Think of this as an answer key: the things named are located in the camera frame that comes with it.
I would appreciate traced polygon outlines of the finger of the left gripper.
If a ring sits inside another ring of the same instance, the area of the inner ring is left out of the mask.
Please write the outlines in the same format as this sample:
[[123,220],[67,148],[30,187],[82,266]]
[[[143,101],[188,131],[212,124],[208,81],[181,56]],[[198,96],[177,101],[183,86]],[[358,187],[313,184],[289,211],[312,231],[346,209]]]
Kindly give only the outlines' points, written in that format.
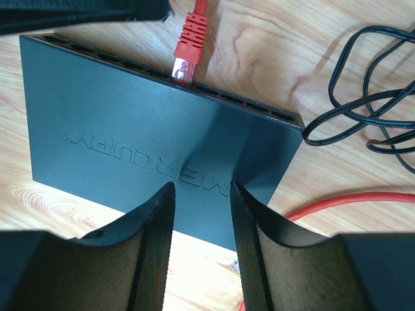
[[1,0],[1,34],[84,23],[164,21],[168,0]]

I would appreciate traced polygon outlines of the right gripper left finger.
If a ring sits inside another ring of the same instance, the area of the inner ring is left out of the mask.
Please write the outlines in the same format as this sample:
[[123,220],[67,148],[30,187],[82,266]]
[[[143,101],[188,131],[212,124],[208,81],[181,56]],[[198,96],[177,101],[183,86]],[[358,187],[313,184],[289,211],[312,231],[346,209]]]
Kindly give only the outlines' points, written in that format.
[[166,183],[144,204],[82,238],[1,232],[2,310],[161,310],[176,191]]

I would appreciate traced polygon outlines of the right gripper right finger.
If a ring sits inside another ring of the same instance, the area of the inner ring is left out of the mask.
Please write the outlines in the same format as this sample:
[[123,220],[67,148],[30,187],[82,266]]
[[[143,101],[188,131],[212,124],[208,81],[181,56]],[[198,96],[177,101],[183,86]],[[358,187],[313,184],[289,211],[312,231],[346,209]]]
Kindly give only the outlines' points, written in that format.
[[414,234],[305,229],[232,183],[247,310],[413,310]]

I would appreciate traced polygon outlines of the black network switch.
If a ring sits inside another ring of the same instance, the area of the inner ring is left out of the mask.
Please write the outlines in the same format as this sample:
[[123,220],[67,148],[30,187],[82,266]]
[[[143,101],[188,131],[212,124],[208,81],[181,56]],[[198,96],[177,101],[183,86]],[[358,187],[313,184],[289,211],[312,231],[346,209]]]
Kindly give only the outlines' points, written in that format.
[[299,114],[57,34],[19,38],[34,181],[127,213],[176,187],[174,229],[235,249],[230,183],[268,203]]

